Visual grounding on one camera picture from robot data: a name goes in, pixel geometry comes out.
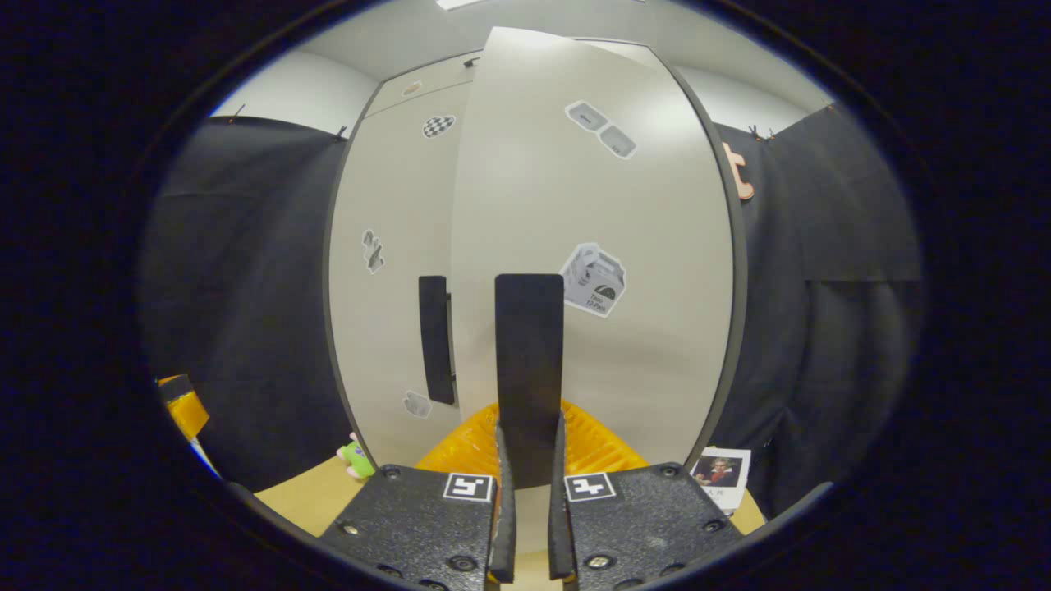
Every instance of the sticker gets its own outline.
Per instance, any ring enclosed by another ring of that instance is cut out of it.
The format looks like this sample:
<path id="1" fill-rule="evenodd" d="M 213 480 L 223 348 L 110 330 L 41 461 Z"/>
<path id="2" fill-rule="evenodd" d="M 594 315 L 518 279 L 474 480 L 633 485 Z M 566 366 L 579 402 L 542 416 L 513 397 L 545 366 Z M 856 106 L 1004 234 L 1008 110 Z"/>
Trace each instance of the sticker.
<path id="1" fill-rule="evenodd" d="M 606 318 L 627 290 L 627 269 L 596 242 L 578 244 L 559 271 L 566 304 Z"/>
<path id="2" fill-rule="evenodd" d="M 733 515 L 744 502 L 750 449 L 706 447 L 689 473 L 723 513 Z"/>
<path id="3" fill-rule="evenodd" d="M 401 96 L 403 97 L 408 97 L 409 95 L 415 93 L 416 90 L 418 90 L 418 89 L 420 89 L 423 87 L 424 87 L 424 82 L 420 81 L 420 80 L 417 80 L 417 81 L 413 82 L 412 84 L 409 84 L 408 86 L 406 86 L 405 90 L 401 90 Z"/>
<path id="4" fill-rule="evenodd" d="M 369 274 L 376 274 L 376 271 L 384 268 L 387 263 L 379 254 L 384 248 L 384 245 L 379 243 L 379 237 L 374 235 L 371 229 L 365 230 L 365 233 L 362 235 L 362 246 L 365 247 L 365 253 L 362 254 L 362 258 L 365 259 Z"/>
<path id="5" fill-rule="evenodd" d="M 424 122 L 424 137 L 427 139 L 437 138 L 452 127 L 453 123 L 456 123 L 456 117 L 452 115 L 432 117 Z"/>
<path id="6" fill-rule="evenodd" d="M 493 476 L 485 474 L 449 474 L 446 481 L 446 490 L 441 493 L 445 498 L 459 498 L 460 501 L 477 501 L 489 503 L 493 494 Z"/>
<path id="7" fill-rule="evenodd" d="M 610 151 L 616 155 L 617 158 L 627 160 L 635 154 L 635 142 L 625 136 L 616 125 L 610 125 L 598 137 L 602 140 L 602 144 L 610 148 Z"/>
<path id="8" fill-rule="evenodd" d="M 419 419 L 427 419 L 431 414 L 431 407 L 434 406 L 431 403 L 431 399 L 417 394 L 412 390 L 405 393 L 405 398 L 401 399 L 401 403 L 405 404 L 405 409 L 409 411 L 409 414 L 413 416 L 418 416 Z"/>
<path id="9" fill-rule="evenodd" d="M 565 476 L 565 495 L 570 503 L 595 501 L 617 496 L 610 484 L 610 475 L 605 472 Z"/>
<path id="10" fill-rule="evenodd" d="M 565 107 L 565 115 L 574 123 L 589 131 L 598 131 L 603 125 L 610 122 L 598 109 L 584 101 L 577 101 Z"/>

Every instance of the white wall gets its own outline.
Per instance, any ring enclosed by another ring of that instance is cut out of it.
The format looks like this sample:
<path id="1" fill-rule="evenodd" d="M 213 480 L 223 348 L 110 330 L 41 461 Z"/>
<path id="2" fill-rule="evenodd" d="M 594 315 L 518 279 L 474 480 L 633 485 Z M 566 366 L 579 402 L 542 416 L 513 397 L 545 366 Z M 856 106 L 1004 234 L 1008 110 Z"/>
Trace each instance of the white wall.
<path id="1" fill-rule="evenodd" d="M 330 134 L 354 126 L 376 81 L 348 65 L 307 52 L 289 52 L 236 89 L 212 113 L 263 117 Z"/>
<path id="2" fill-rule="evenodd" d="M 725 76 L 683 66 L 676 69 L 716 123 L 745 131 L 756 125 L 759 135 L 765 138 L 771 129 L 777 134 L 810 115 L 784 99 Z"/>

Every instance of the table surface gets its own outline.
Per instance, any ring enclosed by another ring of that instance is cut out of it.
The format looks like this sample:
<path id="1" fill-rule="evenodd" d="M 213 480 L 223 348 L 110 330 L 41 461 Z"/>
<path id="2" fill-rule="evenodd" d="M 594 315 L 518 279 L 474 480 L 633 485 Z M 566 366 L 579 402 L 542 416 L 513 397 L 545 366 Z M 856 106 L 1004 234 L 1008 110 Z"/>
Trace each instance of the table surface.
<path id="1" fill-rule="evenodd" d="M 255 494 L 268 507 L 314 536 L 321 536 L 332 519 L 362 490 L 363 484 L 347 474 L 346 464 L 334 455 L 326 462 L 280 485 Z M 744 503 L 729 521 L 743 534 L 766 519 L 747 491 Z M 548 578 L 548 552 L 527 552 L 515 557 L 515 584 L 520 589 L 560 590 L 560 580 Z"/>

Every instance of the checkered sticker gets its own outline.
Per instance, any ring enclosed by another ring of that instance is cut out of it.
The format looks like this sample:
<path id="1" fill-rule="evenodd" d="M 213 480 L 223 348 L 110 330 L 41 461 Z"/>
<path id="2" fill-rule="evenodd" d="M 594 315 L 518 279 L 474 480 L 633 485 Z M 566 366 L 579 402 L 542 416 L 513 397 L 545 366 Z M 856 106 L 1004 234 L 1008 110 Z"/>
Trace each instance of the checkered sticker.
<path id="1" fill-rule="evenodd" d="M 489 503 L 493 492 L 493 476 L 482 474 L 449 474 L 446 491 L 441 496 L 461 501 Z"/>
<path id="2" fill-rule="evenodd" d="M 580 474 L 577 476 L 565 476 L 565 495 L 570 503 L 578 501 L 594 501 L 596 498 L 609 498 L 617 496 L 610 484 L 610 476 L 605 472 L 597 474 Z"/>
<path id="3" fill-rule="evenodd" d="M 432 117 L 424 122 L 424 137 L 427 139 L 437 138 L 441 134 L 446 133 L 456 123 L 456 118 L 452 115 L 446 115 L 444 117 Z"/>

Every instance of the black curtain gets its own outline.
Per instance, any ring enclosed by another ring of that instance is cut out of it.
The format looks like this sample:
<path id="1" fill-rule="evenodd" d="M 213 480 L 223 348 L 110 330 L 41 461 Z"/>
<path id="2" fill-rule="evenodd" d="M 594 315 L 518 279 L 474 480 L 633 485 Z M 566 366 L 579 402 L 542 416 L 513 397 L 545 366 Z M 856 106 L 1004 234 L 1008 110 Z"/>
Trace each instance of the black curtain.
<path id="1" fill-rule="evenodd" d="M 252 491 L 346 444 L 326 342 L 322 261 L 347 144 L 308 127 L 213 119 L 160 190 L 143 241 L 140 318 L 157 378 L 188 373 L 199 439 Z"/>
<path id="2" fill-rule="evenodd" d="M 748 300 L 713 445 L 753 450 L 774 516 L 863 456 L 895 406 L 922 310 L 906 196 L 840 105 L 774 138 L 718 125 L 744 157 Z"/>

